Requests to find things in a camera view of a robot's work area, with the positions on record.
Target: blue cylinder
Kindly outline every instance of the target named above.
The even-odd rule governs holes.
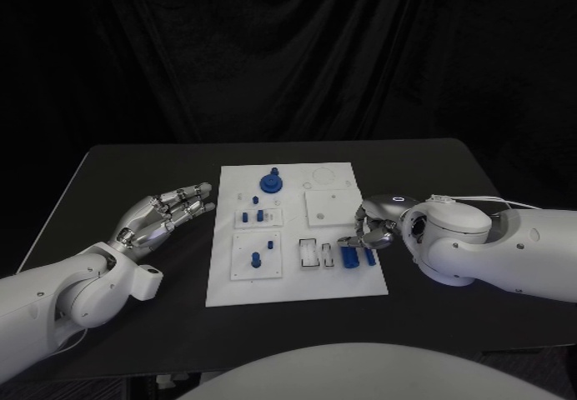
[[[341,247],[342,263],[345,268],[358,267],[358,250],[354,247]]]
[[[253,253],[253,263],[250,265],[254,268],[259,268],[262,266],[262,255],[257,252]]]
[[[266,193],[276,193],[283,188],[283,179],[279,176],[279,170],[275,167],[270,174],[262,179],[262,189]]]
[[[370,263],[370,265],[377,265],[377,261],[376,261],[376,255],[373,254],[373,250],[370,248],[367,248],[364,250],[364,254],[367,256],[367,262]]]

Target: white cable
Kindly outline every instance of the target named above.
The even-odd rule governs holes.
[[[511,204],[514,204],[515,206],[533,208],[536,210],[541,209],[540,207],[531,206],[530,204],[523,204],[521,202],[511,202],[510,200],[504,200],[501,197],[495,197],[495,196],[459,196],[459,197],[449,196],[449,198],[452,198],[455,200],[472,200],[475,202],[505,203],[510,208],[511,208]]]
[[[61,353],[67,352],[67,351],[84,340],[84,337],[87,336],[87,332],[89,332],[89,328],[84,329],[84,334],[83,334],[81,338],[76,341],[76,344],[74,344],[73,346],[64,348],[64,349],[60,350],[58,352],[54,352],[48,357],[52,357],[52,356],[55,356],[57,354],[61,354]]]

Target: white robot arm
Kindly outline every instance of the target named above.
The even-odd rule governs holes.
[[[214,210],[204,204],[211,189],[202,183],[146,197],[107,243],[0,280],[0,383],[55,353],[76,333],[103,325],[130,295],[155,297],[164,274],[138,262],[179,225]]]
[[[340,245],[384,248],[399,235],[415,263],[440,283],[465,286],[481,279],[510,292],[577,303],[577,212],[510,209],[490,217],[456,198],[466,199],[367,198],[357,237],[344,237]]]

